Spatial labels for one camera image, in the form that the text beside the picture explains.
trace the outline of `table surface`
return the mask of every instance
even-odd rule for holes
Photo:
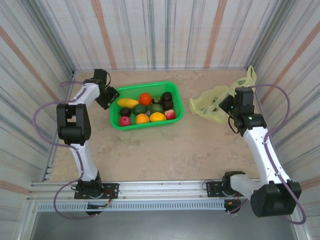
[[[132,71],[111,72],[111,86],[120,87],[172,81],[180,92],[183,118],[171,125],[121,131],[110,124],[109,110],[96,102],[88,109],[92,128],[89,140],[93,161],[103,181],[156,181],[220,179],[227,171],[244,171],[258,178],[251,151],[229,126],[210,122],[189,109],[189,99],[216,86],[230,86],[245,77],[244,70]],[[78,73],[76,81],[93,77]],[[51,182],[77,179],[71,151],[56,150]]]

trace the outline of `metal bar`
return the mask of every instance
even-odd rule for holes
[[[113,201],[167,201],[167,200],[200,200],[208,199],[207,191],[202,188],[203,180],[186,181],[120,181],[105,182],[119,183],[118,199]],[[31,185],[27,201],[52,202],[56,192],[64,182],[39,182]],[[76,201],[85,202],[84,199],[74,199],[75,192],[67,186],[57,197],[57,202]],[[220,200],[229,197],[214,197]],[[91,202],[101,202],[101,199],[92,199]]]
[[[224,200],[159,200],[159,201],[112,201],[108,207],[88,209],[86,202],[58,202],[56,207],[60,212],[119,212],[119,211],[173,211],[173,210],[225,210]],[[54,212],[52,202],[41,202],[38,212]]]

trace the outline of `lemon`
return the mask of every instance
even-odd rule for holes
[[[150,121],[151,122],[159,122],[159,121],[164,121],[166,120],[166,116],[162,114],[161,112],[154,112],[150,116]]]
[[[135,124],[145,124],[149,122],[150,122],[149,117],[144,113],[141,113],[135,117]]]

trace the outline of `avocado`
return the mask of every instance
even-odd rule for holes
[[[150,113],[153,114],[153,113],[164,113],[164,107],[160,104],[152,104],[152,106],[150,107]]]
[[[148,111],[148,107],[143,104],[137,104],[131,109],[134,115],[145,114]]]
[[[170,109],[174,109],[174,102],[173,101],[164,101],[163,102],[163,109],[164,110],[170,110]]]
[[[162,94],[162,101],[172,101],[172,94],[171,94],[171,92],[168,92],[168,91],[164,92],[164,93]]]
[[[130,117],[131,115],[131,110],[128,107],[123,107],[120,110],[120,116],[121,117]]]

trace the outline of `green fruit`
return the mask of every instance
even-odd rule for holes
[[[160,95],[156,95],[154,96],[154,98],[152,99],[152,103],[153,104],[162,104],[162,98]]]
[[[131,109],[134,115],[145,114],[148,111],[148,107],[143,104],[137,104]]]
[[[152,104],[150,107],[150,113],[164,113],[164,107],[160,104]]]

